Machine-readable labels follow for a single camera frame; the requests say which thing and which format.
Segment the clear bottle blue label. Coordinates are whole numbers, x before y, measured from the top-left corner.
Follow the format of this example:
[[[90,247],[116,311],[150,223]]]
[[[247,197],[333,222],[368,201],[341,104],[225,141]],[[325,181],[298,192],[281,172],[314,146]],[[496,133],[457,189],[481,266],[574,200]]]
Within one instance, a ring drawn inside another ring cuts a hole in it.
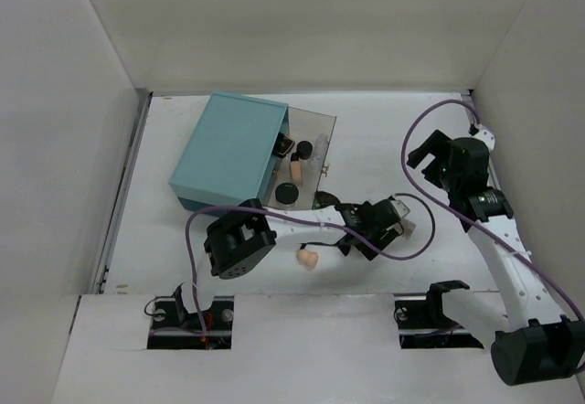
[[[329,138],[325,133],[321,133],[314,144],[314,150],[310,166],[312,169],[320,173],[323,168],[324,160],[329,146]]]

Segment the beige foundation bottle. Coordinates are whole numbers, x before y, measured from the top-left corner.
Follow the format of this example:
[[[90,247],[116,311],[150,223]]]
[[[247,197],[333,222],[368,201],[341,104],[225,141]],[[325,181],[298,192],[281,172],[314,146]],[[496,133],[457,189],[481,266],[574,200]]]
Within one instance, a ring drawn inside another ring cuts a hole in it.
[[[297,153],[292,153],[290,159],[290,177],[291,182],[296,186],[303,185],[303,167],[302,162]]]

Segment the black round gecomo compact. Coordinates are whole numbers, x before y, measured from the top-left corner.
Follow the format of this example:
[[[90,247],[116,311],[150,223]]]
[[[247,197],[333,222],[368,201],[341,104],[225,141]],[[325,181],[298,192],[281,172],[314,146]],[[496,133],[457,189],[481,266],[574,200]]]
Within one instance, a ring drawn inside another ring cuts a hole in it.
[[[275,188],[274,196],[280,205],[291,206],[296,203],[300,195],[297,185],[291,182],[284,182]]]

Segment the clear acrylic box door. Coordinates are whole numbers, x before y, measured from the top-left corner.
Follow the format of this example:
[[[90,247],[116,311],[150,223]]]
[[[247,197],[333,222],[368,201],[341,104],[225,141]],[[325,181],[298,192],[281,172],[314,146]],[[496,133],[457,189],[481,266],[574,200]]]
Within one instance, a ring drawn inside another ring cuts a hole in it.
[[[275,164],[271,169],[270,182],[268,184],[265,196],[262,199],[262,204],[273,208],[285,208],[280,205],[274,196],[277,185],[284,182],[291,182],[290,177],[290,159],[292,153],[296,153],[296,145],[300,141],[308,141],[313,146],[317,137],[321,133],[325,133],[331,142],[336,117],[318,112],[310,112],[303,109],[290,107],[288,109],[288,125],[284,126],[285,130],[282,133],[287,134],[295,141],[294,148],[283,159],[276,158]],[[299,188],[299,198],[294,205],[290,206],[293,210],[311,209],[314,202],[314,193],[318,190],[319,182],[321,180],[322,171],[315,172],[310,166],[311,159],[302,160],[303,167],[303,185],[297,186]]]

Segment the teal makeup organizer box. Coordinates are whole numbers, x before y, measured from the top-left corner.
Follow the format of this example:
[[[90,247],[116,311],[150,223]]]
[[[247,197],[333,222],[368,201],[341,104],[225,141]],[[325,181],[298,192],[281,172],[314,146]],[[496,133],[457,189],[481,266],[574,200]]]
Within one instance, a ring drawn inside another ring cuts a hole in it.
[[[225,91],[212,93],[168,184],[188,211],[263,199],[289,132],[288,105]]]

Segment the gold black mirror compact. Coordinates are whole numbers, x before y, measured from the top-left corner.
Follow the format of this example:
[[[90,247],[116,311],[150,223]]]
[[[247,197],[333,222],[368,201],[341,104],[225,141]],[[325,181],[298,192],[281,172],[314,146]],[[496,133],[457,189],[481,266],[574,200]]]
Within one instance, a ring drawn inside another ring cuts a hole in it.
[[[287,134],[278,133],[271,154],[283,159],[294,148],[295,141]]]

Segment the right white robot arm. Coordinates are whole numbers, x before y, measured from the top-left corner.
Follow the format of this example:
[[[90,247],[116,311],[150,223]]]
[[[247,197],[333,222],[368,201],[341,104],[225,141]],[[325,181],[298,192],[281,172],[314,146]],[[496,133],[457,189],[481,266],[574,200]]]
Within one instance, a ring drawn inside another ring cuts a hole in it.
[[[446,192],[444,209],[483,256],[505,306],[505,317],[457,289],[429,299],[426,320],[438,327],[455,319],[489,350],[495,372],[508,386],[572,377],[584,368],[584,318],[569,319],[550,295],[552,282],[539,275],[517,232],[505,194],[489,186],[494,138],[452,139],[434,131],[404,154],[405,170],[427,156],[424,178]]]

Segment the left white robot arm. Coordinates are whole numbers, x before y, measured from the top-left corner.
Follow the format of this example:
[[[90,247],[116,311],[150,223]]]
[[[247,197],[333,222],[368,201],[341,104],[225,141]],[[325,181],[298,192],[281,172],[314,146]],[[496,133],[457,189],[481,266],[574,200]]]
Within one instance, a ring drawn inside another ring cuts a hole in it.
[[[204,243],[210,275],[233,280],[251,272],[278,246],[335,247],[343,255],[358,250],[373,260],[404,233],[408,207],[394,197],[376,204],[337,204],[320,209],[284,211],[250,199],[207,228]]]

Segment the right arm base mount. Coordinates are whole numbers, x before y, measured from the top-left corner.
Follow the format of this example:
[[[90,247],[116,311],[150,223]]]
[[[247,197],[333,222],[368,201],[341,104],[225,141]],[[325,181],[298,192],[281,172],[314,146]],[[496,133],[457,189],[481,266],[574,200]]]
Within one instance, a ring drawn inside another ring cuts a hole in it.
[[[394,305],[401,349],[484,348],[462,326],[433,313],[424,296],[398,296]]]

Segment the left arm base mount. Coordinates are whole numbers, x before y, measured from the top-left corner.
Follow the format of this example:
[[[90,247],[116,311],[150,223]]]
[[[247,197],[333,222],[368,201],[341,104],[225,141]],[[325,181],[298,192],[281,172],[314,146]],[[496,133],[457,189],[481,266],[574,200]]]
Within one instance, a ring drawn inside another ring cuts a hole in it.
[[[233,297],[215,298],[201,314],[190,313],[181,287],[172,295],[155,296],[144,307],[150,318],[146,348],[150,350],[230,350],[234,323]]]

